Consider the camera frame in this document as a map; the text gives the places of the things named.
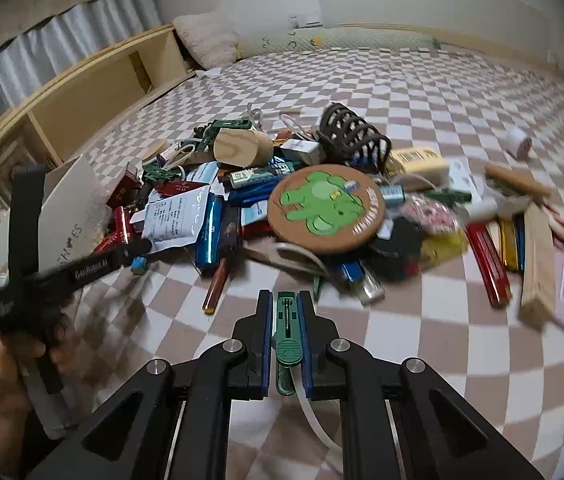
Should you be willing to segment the person left hand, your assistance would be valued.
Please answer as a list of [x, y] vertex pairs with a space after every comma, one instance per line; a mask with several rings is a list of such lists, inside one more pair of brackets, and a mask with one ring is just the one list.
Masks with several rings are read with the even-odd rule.
[[12, 477], [22, 452], [25, 422], [32, 410], [20, 366], [44, 356], [46, 346], [27, 334], [0, 334], [0, 474]]

